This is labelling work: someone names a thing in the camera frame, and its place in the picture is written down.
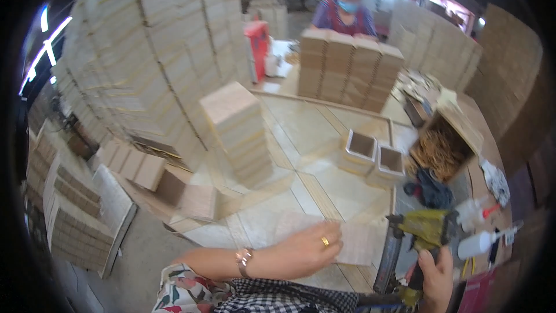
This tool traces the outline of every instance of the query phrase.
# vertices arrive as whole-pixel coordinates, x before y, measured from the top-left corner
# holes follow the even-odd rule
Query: purple shirt
[[[371,35],[372,37],[376,37],[375,31],[375,24],[372,22],[371,12],[365,7],[362,6],[360,10],[363,10],[363,18],[365,20],[364,27],[366,35]],[[316,8],[315,16],[313,17],[313,21],[311,22],[316,28],[324,28],[324,29],[333,29],[332,28],[332,17],[328,14],[329,12],[329,5],[326,0],[322,0],[319,6]],[[340,18],[340,14],[338,13],[338,9],[336,9],[336,16],[340,21],[340,24],[343,26],[348,26],[344,24],[344,22]],[[352,24],[349,26],[356,26],[357,22],[357,15],[355,15],[355,19]]]

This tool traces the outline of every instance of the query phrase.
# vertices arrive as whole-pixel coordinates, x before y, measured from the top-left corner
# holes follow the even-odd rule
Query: red container
[[[252,21],[244,25],[244,34],[251,42],[251,62],[255,65],[257,82],[265,77],[265,58],[268,53],[268,22]]]

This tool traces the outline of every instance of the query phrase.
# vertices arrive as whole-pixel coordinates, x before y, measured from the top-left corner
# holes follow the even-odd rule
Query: red cap
[[[497,205],[493,206],[492,208],[484,209],[484,210],[483,210],[483,218],[484,218],[484,219],[488,218],[488,216],[490,215],[490,213],[494,212],[494,211],[497,210],[498,208],[500,208],[500,204],[499,204],[499,203],[498,203]]]

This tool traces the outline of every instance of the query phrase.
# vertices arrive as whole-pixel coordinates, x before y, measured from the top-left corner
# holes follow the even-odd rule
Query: floral sleeve
[[[209,313],[234,290],[228,283],[214,282],[197,275],[186,264],[162,270],[154,313]]]

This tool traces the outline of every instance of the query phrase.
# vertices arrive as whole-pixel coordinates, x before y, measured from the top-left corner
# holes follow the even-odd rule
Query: checkered shirt
[[[234,279],[236,292],[215,313],[353,313],[357,294],[284,280]]]

